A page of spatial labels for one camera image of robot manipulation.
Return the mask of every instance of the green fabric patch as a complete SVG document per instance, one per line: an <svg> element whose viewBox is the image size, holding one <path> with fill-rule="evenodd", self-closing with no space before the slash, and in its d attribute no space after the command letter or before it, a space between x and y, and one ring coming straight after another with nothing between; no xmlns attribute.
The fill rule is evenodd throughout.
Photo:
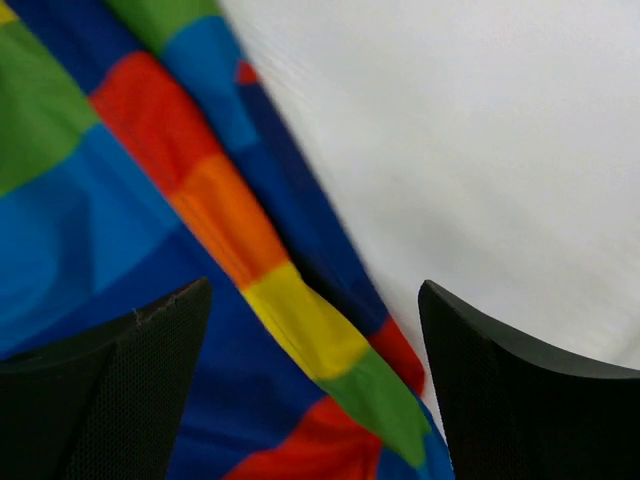
<svg viewBox="0 0 640 480"><path fill-rule="evenodd" d="M0 197L68 157L98 118L21 22L0 27Z"/></svg>
<svg viewBox="0 0 640 480"><path fill-rule="evenodd" d="M184 27L202 17L221 15L213 0L106 0L106 3L155 55Z"/></svg>
<svg viewBox="0 0 640 480"><path fill-rule="evenodd" d="M418 400L375 350L370 348L341 377L317 383L356 423L378 436L409 465L424 465L429 421Z"/></svg>

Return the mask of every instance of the colorful patchwork fabric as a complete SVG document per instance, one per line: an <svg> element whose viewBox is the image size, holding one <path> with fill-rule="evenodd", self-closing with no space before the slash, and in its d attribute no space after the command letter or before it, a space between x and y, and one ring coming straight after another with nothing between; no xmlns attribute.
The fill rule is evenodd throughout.
<svg viewBox="0 0 640 480"><path fill-rule="evenodd" d="M0 354L206 275L170 478L452 478L419 362L266 95L234 82L219 9L8 3Z"/></svg>

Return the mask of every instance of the rainbow stripe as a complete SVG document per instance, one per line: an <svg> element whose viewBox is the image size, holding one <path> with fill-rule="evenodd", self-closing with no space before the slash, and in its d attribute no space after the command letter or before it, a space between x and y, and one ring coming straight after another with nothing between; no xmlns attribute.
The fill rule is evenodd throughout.
<svg viewBox="0 0 640 480"><path fill-rule="evenodd" d="M204 274L216 292L212 326L170 476L450 478L447 469L434 476L432 453L446 451L407 387L422 388L419 363L397 353L408 345L314 181L309 200L292 208L305 194L292 168L306 166L298 154L297 166L283 167L263 141L234 82L241 56L217 7L110 1L127 30L97 0L10 3L50 53L0 8L0 48L15 52L0 58L0 74L22 100L0 112L13 128L1 138L12 161L0 212L16 225L0 240L10 253L2 262L41 270L15 277L2 353ZM194 41L205 44L196 51ZM194 62L222 73L190 83L208 71ZM43 72L53 83L37 80ZM303 279L300 262L324 267L320 287ZM373 307L349 315L363 305Z"/></svg>

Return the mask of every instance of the colorful blanket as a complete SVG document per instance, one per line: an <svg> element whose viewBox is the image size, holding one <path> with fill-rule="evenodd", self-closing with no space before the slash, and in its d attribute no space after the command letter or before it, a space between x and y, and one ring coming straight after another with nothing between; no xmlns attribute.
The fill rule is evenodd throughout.
<svg viewBox="0 0 640 480"><path fill-rule="evenodd" d="M0 355L206 275L169 478L453 478L422 366L220 9L7 4Z"/></svg>

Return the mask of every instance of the black mesh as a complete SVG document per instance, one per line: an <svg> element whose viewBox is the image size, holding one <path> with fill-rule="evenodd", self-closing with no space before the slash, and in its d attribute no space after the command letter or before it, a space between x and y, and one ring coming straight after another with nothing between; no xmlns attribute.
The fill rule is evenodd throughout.
<svg viewBox="0 0 640 480"><path fill-rule="evenodd" d="M22 455L31 455L32 463L39 460L39 436L43 435L52 436L62 451L54 448L55 473L50 466L46 471L27 467L17 476L0 478L164 478L210 305L210 287L201 280L127 317L35 352L40 365L27 368L24 361L4 365L0 385L11 384L16 389L12 396L30 399L35 405L31 413L55 424L53 431L39 429L20 414L15 402L10 406L23 425L13 422L8 417L11 412L4 410L3 423L10 425L10 432L31 430L29 436L20 437ZM37 381L23 381L37 376ZM65 405L57 399L62 394L53 404L34 400L42 397L43 378L52 385L49 390L62 390L76 401ZM76 394L79 386L84 395ZM63 420L56 423L56 418ZM3 443L16 440L2 436Z"/></svg>
<svg viewBox="0 0 640 480"><path fill-rule="evenodd" d="M420 314L457 480L640 478L640 372L545 344L433 283Z"/></svg>

